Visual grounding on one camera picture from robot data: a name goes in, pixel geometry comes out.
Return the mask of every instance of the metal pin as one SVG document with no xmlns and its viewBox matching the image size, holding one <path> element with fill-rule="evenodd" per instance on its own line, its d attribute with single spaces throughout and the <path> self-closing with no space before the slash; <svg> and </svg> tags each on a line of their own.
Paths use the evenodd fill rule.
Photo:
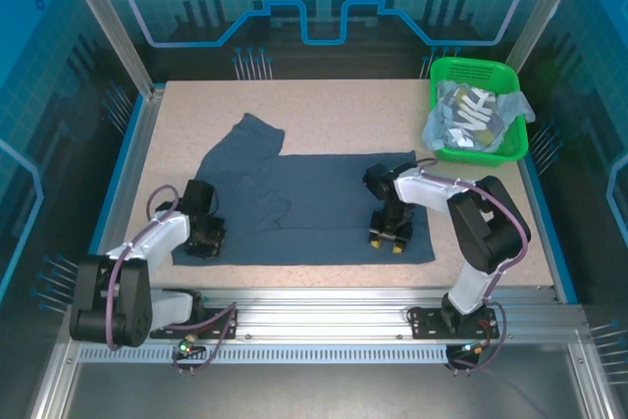
<svg viewBox="0 0 628 419">
<path fill-rule="evenodd" d="M 554 162 L 556 162 L 558 160 L 558 155 L 554 154 L 551 159 L 549 159 L 549 161 L 543 166 L 542 169 L 539 170 L 538 174 L 541 175 L 543 172 L 545 172 L 547 169 L 550 168 L 551 164 L 553 164 Z"/>
<path fill-rule="evenodd" d="M 264 59 L 264 53 L 266 52 L 266 48 L 260 46 L 259 48 L 257 48 L 257 51 L 259 51 L 259 55 L 261 56 L 261 65 L 262 65 L 262 69 L 264 70 L 264 79 L 268 78 L 268 75 L 266 74 L 266 60 Z"/>
<path fill-rule="evenodd" d="M 601 353 L 599 357 L 610 357 L 611 355 L 619 355 L 620 353 L 628 353 L 628 350 L 617 350 L 616 352 Z"/>
<path fill-rule="evenodd" d="M 549 137 L 549 138 L 548 138 L 548 140 L 547 140 L 547 141 L 545 141 L 545 143 L 544 143 L 542 146 L 537 146 L 537 147 L 535 147 L 535 148 L 532 150 L 532 157 L 534 158 L 535 156 L 539 156 L 539 155 L 540 155 L 540 153 L 541 153 L 541 152 L 542 152 L 542 151 L 543 151 L 546 147 L 548 147 L 548 146 L 551 144 L 551 142 L 552 142 L 555 138 L 557 138 L 557 137 L 559 137 L 559 136 L 560 136 L 560 131 L 559 131 L 559 130 L 556 130 L 556 131 L 553 133 L 553 135 L 552 135 L 551 137 Z"/>
<path fill-rule="evenodd" d="M 596 328 L 590 329 L 590 331 L 591 332 L 595 332 L 595 331 L 599 331 L 601 329 L 606 329 L 606 328 L 615 328 L 615 329 L 617 329 L 618 327 L 619 327 L 619 320 L 617 318 L 615 318 L 612 321 L 610 321 L 609 324 L 604 324 L 603 326 L 597 326 Z"/>
<path fill-rule="evenodd" d="M 241 80 L 239 76 L 239 70 L 237 69 L 237 58 L 232 58 L 232 63 L 234 63 L 235 76 L 237 77 L 238 80 Z"/>
<path fill-rule="evenodd" d="M 71 275 L 74 275 L 74 276 L 76 276 L 76 275 L 77 275 L 77 271 L 76 271 L 76 270 L 72 270 L 72 269 L 69 269 L 68 267 L 64 267 L 63 265 L 58 264 L 57 262 L 55 262 L 54 260 L 52 260 L 52 259 L 51 259 L 50 257 L 48 257 L 47 255 L 44 255 L 44 256 L 43 256 L 42 261 L 43 261 L 43 263 L 44 263 L 44 264 L 54 265 L 54 266 L 55 266 L 55 267 L 57 267 L 58 269 L 61 269 L 61 270 L 63 270 L 64 272 L 68 272 L 68 273 L 69 273 L 69 274 L 71 274 Z"/>
<path fill-rule="evenodd" d="M 235 53 L 237 54 L 237 61 L 239 62 L 239 68 L 242 70 L 242 80 L 244 80 L 244 66 L 242 65 L 242 57 L 239 53 L 242 52 L 241 48 L 236 48 Z"/>
<path fill-rule="evenodd" d="M 602 364 L 602 367 L 612 367 L 613 365 L 625 365 L 626 363 L 628 363 L 628 358 L 624 358 L 623 360 L 619 361 L 619 362 L 606 362 Z"/>
<path fill-rule="evenodd" d="M 65 304 L 66 306 L 70 306 L 70 303 L 66 303 L 65 301 L 62 301 L 60 299 L 53 298 L 52 296 L 48 296 L 47 294 L 40 293 L 39 291 L 37 291 L 37 288 L 33 288 L 30 291 L 30 296 L 32 296 L 32 297 L 39 296 L 41 298 L 49 299 L 50 301 L 54 301 L 55 303 L 60 303 L 60 304 Z"/>
<path fill-rule="evenodd" d="M 425 66 L 428 64 L 429 60 L 429 56 L 423 56 L 423 66 L 421 66 L 421 74 L 419 74 L 419 79 L 423 78 L 423 72 L 425 71 Z"/>
<path fill-rule="evenodd" d="M 59 294 L 60 296 L 65 296 L 66 298 L 69 298 L 70 300 L 73 300 L 74 298 L 70 295 L 68 295 L 67 293 L 63 293 L 62 291 L 59 291 L 57 289 L 52 288 L 49 285 L 46 285 L 46 287 L 43 289 L 46 293 L 54 293 L 54 294 Z"/>
<path fill-rule="evenodd" d="M 266 64 L 268 65 L 268 76 L 270 80 L 273 80 L 273 58 L 266 57 Z"/>
<path fill-rule="evenodd" d="M 69 291 L 74 291 L 74 288 L 70 288 L 67 285 L 62 284 L 61 282 L 57 282 L 56 280 L 51 279 L 50 277 L 46 277 L 45 275 L 43 275 L 43 272 L 37 272 L 37 274 L 35 275 L 35 277 L 38 280 L 45 280 L 46 282 L 50 282 L 51 284 L 56 285 L 57 287 L 61 287 L 64 289 L 68 289 Z"/>
<path fill-rule="evenodd" d="M 614 333 L 602 334 L 601 336 L 593 336 L 593 339 L 610 338 L 611 336 L 617 336 L 618 334 L 628 333 L 628 329 L 622 329 L 621 331 L 615 331 Z"/>
<path fill-rule="evenodd" d="M 253 48 L 249 46 L 248 48 L 246 48 L 246 52 L 248 53 L 248 57 L 251 60 L 251 67 L 253 68 L 253 78 L 255 79 L 255 68 L 253 67 L 253 65 L 255 64 L 255 61 L 253 61 Z"/>
<path fill-rule="evenodd" d="M 432 67 L 432 60 L 434 59 L 434 55 L 436 54 L 438 49 L 439 48 L 437 48 L 436 46 L 432 47 L 432 56 L 430 56 L 430 61 L 428 62 L 427 76 L 430 75 L 430 68 Z"/>
<path fill-rule="evenodd" d="M 533 159 L 534 159 L 535 165 L 539 167 L 539 163 L 544 161 L 548 153 L 554 151 L 555 148 L 556 146 L 554 146 L 553 144 L 550 144 L 548 148 L 542 153 L 541 156 L 539 157 L 534 156 Z"/>
<path fill-rule="evenodd" d="M 109 114 L 107 115 L 107 118 L 113 124 L 113 126 L 116 128 L 116 130 L 118 130 L 120 132 L 120 134 L 122 134 L 122 135 L 125 134 L 125 132 L 122 129 L 122 126 L 118 124 L 118 122 L 116 121 L 114 116 L 111 114 L 111 112 L 109 112 Z"/>
<path fill-rule="evenodd" d="M 243 59 L 242 59 L 242 61 L 244 61 L 244 65 L 245 65 L 245 68 L 244 68 L 244 69 L 246 70 L 246 79 L 247 79 L 247 80 L 252 80 L 252 77 L 251 77 L 251 70 L 250 70 L 250 68 L 248 67 L 248 58 L 243 58 Z"/>
<path fill-rule="evenodd" d="M 255 56 L 255 66 L 257 66 L 257 76 L 258 76 L 258 79 L 261 80 L 263 78 L 262 78 L 262 70 L 261 70 L 261 68 L 259 66 L 260 61 L 261 61 L 261 59 L 259 59 L 257 56 Z"/>
<path fill-rule="evenodd" d="M 532 139 L 530 139 L 530 142 L 528 143 L 528 145 L 532 146 L 536 141 L 538 141 L 539 138 L 543 136 L 547 130 L 550 129 L 552 124 L 553 124 L 553 120 L 550 122 L 543 123 L 541 127 L 537 130 L 537 132 L 534 133 L 534 136 L 532 136 Z"/>
<path fill-rule="evenodd" d="M 539 159 L 537 159 L 537 162 L 539 163 L 540 166 L 542 166 L 543 164 L 545 164 L 545 162 L 551 157 L 553 156 L 556 152 L 558 152 L 558 149 L 560 149 L 561 147 L 564 147 L 565 145 L 565 141 L 561 141 L 559 144 L 557 144 L 553 149 L 552 146 L 549 147 L 549 152 L 545 152 L 543 154 L 543 156 L 540 156 Z"/>
<path fill-rule="evenodd" d="M 55 308 L 54 306 L 50 306 L 45 301 L 39 301 L 39 309 L 51 309 L 53 311 L 57 311 L 58 313 L 66 314 L 66 310 L 65 309 Z"/>
<path fill-rule="evenodd" d="M 107 96 L 109 96 L 114 105 L 116 105 L 116 110 L 119 110 L 120 113 L 122 113 L 127 119 L 131 117 L 131 112 L 129 111 L 129 109 L 126 107 L 124 102 L 121 101 L 120 96 L 118 94 L 115 94 L 115 92 L 113 92 L 111 88 L 107 89 Z"/>
<path fill-rule="evenodd" d="M 133 104 L 131 103 L 131 101 L 129 100 L 129 98 L 123 94 L 122 92 L 122 88 L 117 85 L 116 83 L 114 83 L 112 81 L 112 84 L 114 85 L 114 89 L 116 90 L 116 92 L 118 93 L 118 96 L 122 99 L 123 102 L 125 102 L 127 104 L 127 106 L 132 110 L 133 109 Z"/>
<path fill-rule="evenodd" d="M 123 128 L 125 128 L 127 120 L 125 120 L 125 117 L 122 116 L 122 113 L 120 112 L 120 110 L 117 110 L 114 104 L 111 104 L 111 103 L 107 104 L 107 102 L 104 99 L 103 99 L 103 102 L 105 103 L 107 110 L 109 110 L 109 113 L 111 113 L 114 117 L 116 117 L 120 125 L 122 125 Z"/>
<path fill-rule="evenodd" d="M 60 274 L 57 269 L 52 269 L 50 271 L 50 273 L 52 274 L 53 277 L 59 277 L 61 280 L 65 280 L 66 282 L 70 282 L 73 285 L 75 285 L 76 282 L 77 282 L 74 279 L 70 279 L 70 278 L 66 277 L 65 275 Z"/>
<path fill-rule="evenodd" d="M 625 338 L 619 338 L 619 340 L 617 342 L 603 343 L 602 345 L 596 345 L 596 347 L 597 348 L 605 348 L 605 347 L 611 347 L 613 345 L 619 345 L 621 347 L 625 347 L 626 346 L 626 339 Z"/>
<path fill-rule="evenodd" d="M 73 267 L 78 268 L 79 266 L 77 264 L 75 264 L 74 262 L 70 262 L 68 259 L 66 259 L 63 255 L 61 254 L 57 254 L 55 255 L 55 259 L 57 260 L 57 262 L 65 262 L 68 265 L 72 265 Z"/>
<path fill-rule="evenodd" d="M 435 56 L 434 56 L 434 62 L 436 63 L 436 61 L 437 61 L 438 59 L 441 59 L 441 56 L 439 56 L 439 55 L 437 54 L 437 55 L 435 55 Z M 431 72 L 432 72 L 432 70 L 431 70 L 431 69 L 427 71 L 427 73 L 428 73 L 428 78 L 431 76 Z"/>
</svg>

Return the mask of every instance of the gray floor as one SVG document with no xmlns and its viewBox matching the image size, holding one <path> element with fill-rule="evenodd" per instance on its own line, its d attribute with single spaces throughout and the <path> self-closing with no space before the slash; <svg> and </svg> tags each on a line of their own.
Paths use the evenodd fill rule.
<svg viewBox="0 0 628 419">
<path fill-rule="evenodd" d="M 442 365 L 215 365 L 180 378 L 167 365 L 84 365 L 67 418 L 583 417 L 562 351 L 505 349 L 492 371 L 452 378 Z"/>
</svg>

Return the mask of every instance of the black mounting plate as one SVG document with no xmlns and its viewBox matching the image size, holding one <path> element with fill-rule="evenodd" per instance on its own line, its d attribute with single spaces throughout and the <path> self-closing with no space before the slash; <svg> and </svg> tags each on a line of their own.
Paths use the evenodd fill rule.
<svg viewBox="0 0 628 419">
<path fill-rule="evenodd" d="M 497 326 L 495 311 L 486 306 L 479 308 L 469 316 L 465 316 L 460 326 L 458 326 L 455 335 L 443 320 L 441 308 L 414 307 L 408 309 L 406 316 L 412 327 L 412 338 L 415 340 L 483 340 L 487 337 L 487 333 L 479 325 L 481 320 L 487 321 L 489 326 L 491 326 L 491 339 L 499 338 L 499 327 Z"/>
<path fill-rule="evenodd" d="M 222 309 L 214 309 L 214 308 L 205 308 L 203 319 L 210 319 L 220 313 Z M 211 325 L 209 329 L 201 331 L 198 333 L 199 340 L 217 340 L 220 338 L 220 334 L 225 329 L 225 323 L 229 319 L 228 315 L 225 315 L 218 319 L 215 323 Z M 236 338 L 236 330 L 237 330 L 237 310 L 234 313 L 234 318 L 232 319 L 232 325 L 229 327 L 227 331 L 227 335 L 225 336 L 226 340 L 232 340 Z M 150 333 L 151 339 L 159 339 L 159 340 L 181 340 L 183 337 L 189 334 L 186 331 L 169 331 L 167 329 L 159 329 L 157 331 L 153 331 Z"/>
</svg>

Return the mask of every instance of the metal frame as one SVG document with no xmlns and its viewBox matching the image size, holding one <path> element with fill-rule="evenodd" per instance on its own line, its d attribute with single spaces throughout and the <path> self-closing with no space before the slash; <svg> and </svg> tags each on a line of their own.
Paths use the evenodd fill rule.
<svg viewBox="0 0 628 419">
<path fill-rule="evenodd" d="M 30 419 L 56 419 L 63 415 L 77 372 L 80 346 L 70 339 L 68 313 L 59 330 Z"/>
<path fill-rule="evenodd" d="M 559 1 L 539 0 L 537 3 L 507 59 L 507 63 L 515 70 L 519 71 L 523 66 Z M 100 241 L 102 248 L 114 246 L 124 237 L 126 226 L 124 221 L 129 217 L 132 199 L 141 176 L 142 166 L 137 163 L 143 162 L 146 157 L 163 89 L 153 94 L 152 80 L 110 0 L 86 2 L 129 72 L 133 83 L 144 96 L 143 105 L 151 105 L 144 106 L 138 118 L 137 129 L 113 198 L 110 217 Z M 540 222 L 534 193 L 530 193 L 528 183 L 526 187 L 533 203 L 535 218 Z M 566 296 L 557 274 L 545 228 L 539 225 L 539 229 L 549 267 L 556 282 L 558 300 L 555 298 L 556 292 L 553 288 L 497 289 L 494 298 L 504 304 L 508 315 L 510 329 L 506 343 L 566 343 L 573 362 L 574 379 L 580 389 L 586 414 L 593 418 L 619 417 L 619 409 L 609 392 L 582 307 L 558 302 L 564 301 Z M 451 340 L 413 340 L 410 326 L 403 319 L 403 315 L 411 306 L 439 306 L 445 292 L 446 288 L 295 288 L 209 289 L 205 290 L 204 294 L 211 300 L 210 304 L 216 306 L 224 306 L 233 300 L 238 302 L 237 336 L 235 340 L 227 342 L 227 350 L 233 353 L 225 354 L 226 361 L 239 359 L 247 362 L 249 353 L 243 354 L 244 351 L 259 352 L 260 349 L 268 350 L 269 347 L 277 352 L 289 348 L 307 350 L 313 345 L 321 351 L 342 346 L 348 351 L 367 352 L 364 360 L 370 361 L 371 353 L 368 352 L 372 351 L 371 347 L 377 347 L 378 352 L 402 349 L 406 354 L 410 352 L 410 355 L 412 351 L 435 349 L 434 351 L 442 352 L 445 343 L 451 343 Z M 31 414 L 32 419 L 63 416 L 71 397 L 73 382 L 79 372 L 78 366 L 81 362 L 88 361 L 88 356 L 82 352 L 86 352 L 89 346 L 69 340 L 67 323 L 66 317 L 50 357 Z M 163 356 L 163 352 L 167 352 L 165 348 L 167 349 L 169 345 L 171 344 L 151 340 L 135 352 L 152 349 L 161 351 Z M 141 354 L 130 355 L 129 362 L 137 362 L 141 358 Z M 384 354 L 379 358 L 387 360 L 391 359 L 391 355 Z M 108 360 L 119 361 L 120 358 L 112 356 Z"/>
<path fill-rule="evenodd" d="M 225 288 L 203 294 L 211 306 L 238 303 L 236 338 L 226 342 L 220 363 L 344 364 L 444 363 L 445 344 L 452 341 L 413 340 L 403 315 L 411 306 L 438 306 L 445 292 L 446 288 Z M 558 303 L 551 288 L 499 288 L 494 298 L 508 314 L 506 346 L 567 344 L 583 411 L 592 418 L 620 417 L 580 305 Z M 68 340 L 67 332 L 66 320 L 65 335 L 55 346 L 31 419 L 63 417 L 80 364 L 166 367 L 175 344 L 149 340 L 138 349 L 111 354 L 103 345 Z"/>
<path fill-rule="evenodd" d="M 521 34 L 506 59 L 506 64 L 517 73 L 523 68 L 524 63 L 537 44 L 546 25 L 551 20 L 551 17 L 553 17 L 560 1 L 561 0 L 537 1 L 537 5 L 535 5 L 530 13 L 528 22 L 521 30 Z"/>
<path fill-rule="evenodd" d="M 575 383 L 580 390 L 588 417 L 592 419 L 625 417 L 610 390 L 596 346 L 580 339 L 578 342 L 570 343 L 567 348 L 573 365 Z"/>
<path fill-rule="evenodd" d="M 101 254 L 115 247 L 125 238 L 125 232 L 131 216 L 133 201 L 144 161 L 148 153 L 148 145 L 153 135 L 157 115 L 164 96 L 164 86 L 157 85 L 150 99 L 144 97 L 141 103 L 137 124 L 134 128 L 129 146 L 129 152 L 124 158 L 124 165 L 120 172 L 120 180 L 115 190 L 105 222 L 102 237 L 98 241 L 96 253 Z"/>
<path fill-rule="evenodd" d="M 144 68 L 135 47 L 110 0 L 85 0 L 109 39 L 139 93 L 150 99 L 153 81 Z"/>
<path fill-rule="evenodd" d="M 530 170 L 528 169 L 525 160 L 519 161 L 519 172 L 521 173 L 523 186 L 528 194 L 530 208 L 532 209 L 532 216 L 537 225 L 539 237 L 541 238 L 541 246 L 548 261 L 549 272 L 551 274 L 551 279 L 553 280 L 553 288 L 556 290 L 556 295 L 561 303 L 570 302 L 570 298 L 575 298 L 575 293 L 573 293 L 573 287 L 569 287 L 569 294 L 567 294 L 566 288 L 560 277 L 560 271 L 558 270 L 558 265 L 556 263 L 556 255 L 554 254 L 550 237 L 548 235 L 548 228 L 546 227 L 546 223 L 543 219 L 541 206 L 536 197 L 534 186 L 532 185 Z"/>
</svg>

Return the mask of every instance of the blue wall panel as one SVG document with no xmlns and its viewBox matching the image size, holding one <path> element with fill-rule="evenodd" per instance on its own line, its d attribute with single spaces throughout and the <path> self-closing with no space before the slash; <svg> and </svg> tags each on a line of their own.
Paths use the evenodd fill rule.
<svg viewBox="0 0 628 419">
<path fill-rule="evenodd" d="M 113 0 L 113 3 L 153 77 L 166 80 L 237 79 L 231 64 L 234 50 L 246 46 L 263 46 L 268 50 L 274 59 L 276 79 L 372 78 L 381 74 L 382 62 L 389 66 L 387 78 L 417 77 L 423 58 L 445 54 L 447 50 L 443 47 L 449 48 L 449 54 L 453 53 L 453 47 L 462 47 L 466 55 L 503 60 L 536 1 Z M 332 45 L 337 49 L 311 53 L 314 64 L 308 64 L 306 73 L 295 67 L 292 58 L 309 55 L 307 46 Z M 224 51 L 181 51 L 185 48 Z M 377 65 L 371 64 L 369 53 L 386 57 Z M 357 54 L 363 55 L 361 76 L 350 61 Z M 331 71 L 322 60 L 319 64 L 321 55 L 327 60 L 333 56 L 337 67 Z"/>
<path fill-rule="evenodd" d="M 522 71 L 532 158 L 592 324 L 628 319 L 625 0 L 562 0 Z"/>
</svg>

